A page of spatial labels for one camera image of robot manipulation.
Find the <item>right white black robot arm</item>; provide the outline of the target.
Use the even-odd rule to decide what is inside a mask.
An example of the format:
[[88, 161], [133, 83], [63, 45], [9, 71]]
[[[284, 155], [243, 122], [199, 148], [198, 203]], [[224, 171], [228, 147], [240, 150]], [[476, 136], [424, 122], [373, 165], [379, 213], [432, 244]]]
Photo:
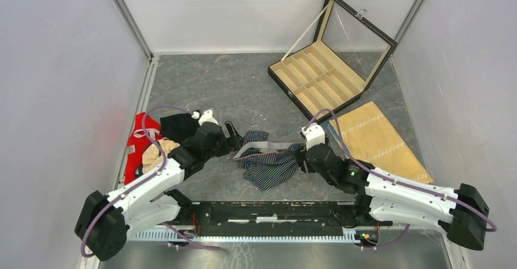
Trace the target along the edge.
[[484, 249], [490, 209], [472, 185], [450, 188], [409, 180], [368, 162], [342, 159], [325, 144], [298, 148], [294, 158], [303, 172], [317, 173], [356, 196], [352, 217], [360, 225], [405, 223], [440, 232], [467, 249]]

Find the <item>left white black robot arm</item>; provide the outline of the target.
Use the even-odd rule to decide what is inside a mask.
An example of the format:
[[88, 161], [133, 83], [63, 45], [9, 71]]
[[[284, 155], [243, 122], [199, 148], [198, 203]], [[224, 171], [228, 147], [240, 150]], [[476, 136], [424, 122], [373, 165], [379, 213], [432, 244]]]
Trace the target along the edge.
[[150, 172], [107, 194], [98, 190], [89, 194], [74, 228], [82, 241], [82, 255], [106, 261], [141, 232], [170, 221], [187, 223], [191, 202], [166, 190], [202, 170], [211, 158], [238, 151], [242, 145], [243, 138], [230, 121], [223, 127], [205, 122]]

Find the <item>black compartment box glass lid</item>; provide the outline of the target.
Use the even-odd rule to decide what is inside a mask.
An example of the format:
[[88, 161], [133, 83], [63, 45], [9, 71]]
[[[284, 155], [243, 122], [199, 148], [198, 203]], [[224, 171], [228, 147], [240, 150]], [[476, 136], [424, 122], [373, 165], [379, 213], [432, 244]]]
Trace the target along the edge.
[[322, 9], [268, 74], [298, 110], [316, 123], [356, 102], [398, 43], [344, 0]]

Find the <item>blue striped boxer shorts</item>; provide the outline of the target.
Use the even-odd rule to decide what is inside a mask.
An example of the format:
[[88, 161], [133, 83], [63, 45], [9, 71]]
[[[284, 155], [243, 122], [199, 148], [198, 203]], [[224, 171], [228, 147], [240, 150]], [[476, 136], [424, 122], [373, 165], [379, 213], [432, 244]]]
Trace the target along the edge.
[[265, 131], [248, 131], [234, 156], [243, 177], [261, 191], [289, 180], [298, 168], [295, 152], [305, 147], [301, 142], [270, 142], [268, 137]]

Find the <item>black underwear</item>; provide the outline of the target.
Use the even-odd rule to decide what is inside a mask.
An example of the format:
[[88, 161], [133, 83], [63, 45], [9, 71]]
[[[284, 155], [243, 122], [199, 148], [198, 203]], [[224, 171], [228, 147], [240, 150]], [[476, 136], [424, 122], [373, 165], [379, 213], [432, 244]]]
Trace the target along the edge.
[[176, 143], [182, 143], [194, 136], [199, 128], [198, 120], [189, 113], [178, 113], [160, 118], [160, 135]]

